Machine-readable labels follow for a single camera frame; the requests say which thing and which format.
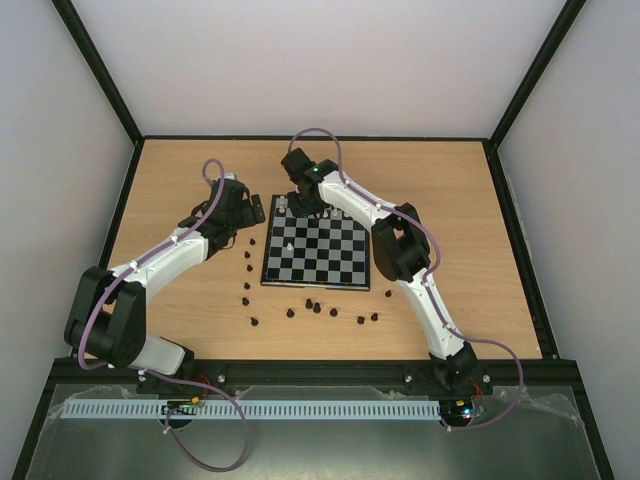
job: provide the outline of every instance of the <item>wooden surface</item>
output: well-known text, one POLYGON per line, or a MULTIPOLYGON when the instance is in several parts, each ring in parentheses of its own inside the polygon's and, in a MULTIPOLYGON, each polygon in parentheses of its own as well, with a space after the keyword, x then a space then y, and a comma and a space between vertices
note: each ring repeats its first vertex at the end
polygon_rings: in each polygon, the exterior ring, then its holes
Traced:
MULTIPOLYGON (((331 142, 300 145, 315 161, 335 160, 331 142)), ((166 238, 192 207, 209 197, 202 163, 219 158, 266 214, 273 194, 293 184, 280 166, 287 142, 148 140, 122 219, 111 266, 128 262, 166 238)), ((499 340, 523 358, 540 358, 526 301, 479 142, 344 142, 345 170, 394 203, 410 202, 439 240, 443 262, 435 278, 466 335, 499 340)), ((210 175, 215 175, 212 165, 210 175)), ((239 232, 235 246, 194 267, 149 305, 147 328, 211 359, 423 359, 427 342, 409 302, 371 262, 371 291, 259 285, 268 222, 239 232), (254 238, 256 245, 250 246, 254 238), (250 252, 249 260, 244 258, 250 252), (251 264, 253 271, 247 272, 251 264), (245 282, 251 284, 244 290, 245 282), (386 298, 384 292, 393 295, 386 298), (250 305, 242 306, 242 297, 250 305), (322 304, 320 314, 304 308, 322 304), (285 312, 291 307, 294 318, 285 312), (331 307, 339 310, 329 316, 331 307), (377 312, 379 320, 370 315, 377 312), (356 317, 367 318, 358 325, 356 317), (259 319, 251 326, 250 317, 259 319)), ((474 345, 479 358, 509 358, 474 345)))

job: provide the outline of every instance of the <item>purple cable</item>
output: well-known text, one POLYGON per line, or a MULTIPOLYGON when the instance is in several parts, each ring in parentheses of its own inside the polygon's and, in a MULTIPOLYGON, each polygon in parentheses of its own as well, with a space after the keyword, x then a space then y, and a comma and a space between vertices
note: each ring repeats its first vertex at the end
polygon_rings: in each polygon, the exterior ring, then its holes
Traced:
POLYGON ((159 372, 156 372, 155 370, 147 370, 147 373, 153 375, 154 377, 159 378, 160 380, 164 380, 165 382, 175 383, 177 385, 190 385, 192 387, 206 388, 206 389, 211 390, 212 392, 222 396, 222 398, 224 398, 229 403, 231 403, 231 405, 233 405, 233 407, 238 412, 238 415, 240 415, 240 418, 242 419, 242 425, 244 426, 245 435, 244 435, 244 446, 242 447, 242 453, 240 453, 240 456, 238 457, 238 459, 235 462, 233 462, 231 465, 229 465, 228 467, 214 467, 212 465, 208 465, 208 464, 198 460, 196 457, 191 455, 191 453, 186 449, 186 447, 182 444, 182 442, 180 441, 178 436, 175 434, 175 432, 169 426, 169 419, 171 418, 171 415, 175 412, 176 409, 170 410, 167 413, 167 416, 164 419, 164 426, 169 429, 167 431, 169 432, 169 434, 175 440, 175 442, 178 445, 178 448, 180 448, 180 451, 182 452, 182 454, 190 462, 192 462, 194 465, 202 468, 203 470, 206 470, 208 472, 223 473, 223 472, 230 472, 231 470, 235 470, 240 465, 242 465, 242 463, 247 458, 247 455, 249 454, 249 445, 251 443, 251 429, 249 428, 249 422, 247 421, 247 417, 245 416, 244 412, 242 411, 242 407, 240 405, 238 405, 238 402, 236 402, 229 394, 227 394, 223 390, 220 390, 219 388, 216 388, 216 387, 214 387, 212 385, 207 385, 205 383, 200 383, 200 382, 192 382, 190 380, 177 380, 175 378, 167 377, 166 375, 163 375, 163 374, 161 374, 159 372))
MULTIPOLYGON (((191 232, 193 232, 196 228, 202 225, 202 223, 207 218, 209 218, 209 215, 211 215, 211 212, 213 212, 213 210, 216 208, 216 205, 218 204, 218 201, 220 200, 220 196, 222 195, 222 188, 224 186, 224 167, 222 166, 222 162, 220 162, 220 160, 215 158, 210 158, 204 163, 204 165, 202 166, 202 176, 204 177, 205 181, 209 184, 211 184, 211 179, 207 177, 207 166, 210 163, 216 163, 218 165, 218 168, 220 168, 220 184, 218 186, 218 191, 216 192, 216 196, 213 199, 213 202, 211 202, 211 205, 209 205, 209 208, 204 213, 204 215, 202 215, 202 217, 195 224, 193 224, 191 228, 189 228, 188 230, 186 230, 185 232, 183 232, 178 236, 178 241, 182 240, 183 238, 188 236, 191 232)), ((142 266, 150 258, 162 252, 164 249, 169 248, 173 244, 174 243, 172 240, 167 240, 166 242, 158 245, 156 248, 152 249, 142 257, 138 258, 136 260, 137 265, 142 266)), ((131 273, 133 273, 133 268, 129 267, 120 275, 118 275, 116 279, 107 288, 105 288, 104 293, 98 299, 98 303, 96 303, 96 306, 91 311, 91 315, 89 315, 89 319, 87 320, 87 326, 84 327, 84 331, 82 332, 82 337, 80 338, 80 345, 78 346, 78 364, 84 370, 93 370, 94 368, 99 368, 107 364, 107 362, 103 362, 102 360, 98 360, 97 362, 92 362, 91 364, 87 363, 84 357, 85 351, 87 348, 87 341, 89 340, 89 334, 91 333, 91 329, 93 328, 94 323, 96 323, 96 319, 98 318, 98 314, 102 310, 103 305, 106 303, 107 299, 113 293, 113 291, 117 288, 117 286, 120 285, 120 283, 122 283, 122 281, 131 273)))
MULTIPOLYGON (((375 207, 376 204, 378 203, 377 200, 375 200, 374 198, 370 197, 366 193, 358 190, 356 187, 351 185, 351 183, 347 183, 347 179, 346 179, 346 177, 344 175, 344 170, 342 168, 342 147, 340 145, 340 140, 338 140, 338 138, 334 134, 329 132, 328 130, 325 130, 324 128, 307 128, 305 130, 302 130, 301 132, 298 132, 297 134, 295 134, 293 136, 293 138, 291 139, 291 142, 289 142, 288 151, 289 152, 291 151, 294 142, 301 135, 304 135, 304 134, 309 133, 309 132, 324 133, 324 134, 328 135, 334 141, 334 143, 338 147, 338 173, 340 175, 340 180, 342 180, 342 182, 344 182, 344 184, 347 186, 347 188, 349 190, 351 190, 352 192, 357 194, 359 197, 363 198, 365 201, 369 202, 372 206, 375 207)), ((442 419, 443 425, 445 425, 447 427, 447 429, 449 429, 451 431, 454 431, 454 432, 455 431, 460 432, 460 431, 465 431, 465 430, 477 430, 477 429, 480 429, 480 428, 484 428, 484 427, 488 427, 490 425, 493 425, 494 423, 502 420, 507 415, 509 415, 511 413, 511 411, 518 404, 518 401, 520 400, 520 396, 522 395, 522 390, 524 389, 524 372, 522 370, 522 362, 520 362, 520 359, 518 358, 516 353, 511 348, 506 346, 504 343, 500 343, 500 342, 495 341, 495 340, 486 340, 486 339, 482 339, 482 338, 467 337, 466 335, 463 335, 462 333, 458 332, 457 330, 451 328, 451 326, 449 325, 449 322, 447 322, 447 320, 444 318, 444 315, 440 311, 440 307, 436 303, 436 299, 435 299, 435 297, 433 295, 433 292, 431 291, 431 289, 429 288, 428 283, 427 283, 427 280, 428 280, 427 277, 431 273, 435 272, 436 269, 440 266, 440 261, 441 261, 442 255, 440 253, 440 246, 438 245, 438 242, 436 241, 435 237, 431 234, 431 232, 429 232, 429 230, 427 230, 420 222, 418 222, 414 218, 411 218, 409 215, 406 215, 405 213, 399 212, 397 210, 394 210, 393 208, 389 208, 389 207, 385 207, 385 206, 381 206, 380 209, 384 210, 385 212, 389 212, 389 213, 392 213, 394 215, 397 215, 397 216, 407 220, 411 224, 413 224, 416 228, 418 228, 425 235, 425 237, 427 237, 429 239, 429 241, 433 245, 433 249, 435 250, 435 253, 436 253, 436 261, 433 263, 433 265, 430 268, 427 269, 427 271, 425 272, 425 274, 422 277, 422 281, 424 283, 425 289, 427 290, 427 294, 429 295, 429 298, 431 299, 431 303, 433 303, 433 306, 434 306, 434 308, 436 310, 436 313, 438 314, 438 317, 440 318, 440 321, 445 326, 445 328, 449 332, 451 332, 451 334, 453 336, 458 337, 459 339, 461 339, 463 341, 466 341, 466 342, 469 342, 469 343, 484 343, 484 344, 495 345, 497 347, 500 347, 503 350, 505 350, 507 353, 509 353, 509 355, 511 355, 513 357, 513 360, 516 362, 516 366, 518 367, 518 390, 516 392, 515 397, 513 398, 513 401, 509 404, 509 406, 503 412, 501 412, 496 417, 494 417, 491 420, 488 420, 488 421, 486 421, 484 423, 480 423, 480 424, 477 424, 477 425, 467 425, 466 427, 451 427, 451 426, 449 426, 447 424, 447 422, 444 419, 442 419)))

